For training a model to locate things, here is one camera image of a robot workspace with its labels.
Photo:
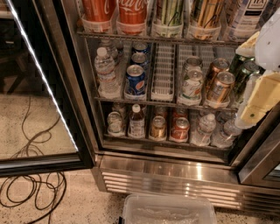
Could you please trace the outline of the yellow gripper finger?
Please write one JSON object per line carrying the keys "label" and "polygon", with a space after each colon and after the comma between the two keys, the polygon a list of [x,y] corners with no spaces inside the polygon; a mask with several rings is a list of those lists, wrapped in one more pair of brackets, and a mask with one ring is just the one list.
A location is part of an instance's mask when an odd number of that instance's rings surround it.
{"label": "yellow gripper finger", "polygon": [[247,88],[234,121],[235,126],[242,130],[255,126],[279,102],[280,73],[267,70],[252,88]]}
{"label": "yellow gripper finger", "polygon": [[246,40],[244,43],[239,45],[237,49],[235,50],[235,53],[238,55],[241,55],[243,57],[254,57],[255,56],[255,46],[256,41],[259,36],[260,32],[257,31],[254,33],[248,40]]}

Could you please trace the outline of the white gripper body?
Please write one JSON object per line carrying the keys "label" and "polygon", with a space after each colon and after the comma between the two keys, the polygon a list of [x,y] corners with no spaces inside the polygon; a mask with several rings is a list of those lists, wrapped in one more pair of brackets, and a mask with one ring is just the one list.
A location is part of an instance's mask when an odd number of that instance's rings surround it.
{"label": "white gripper body", "polygon": [[255,43],[255,62],[265,70],[280,71],[280,8],[260,30]]}

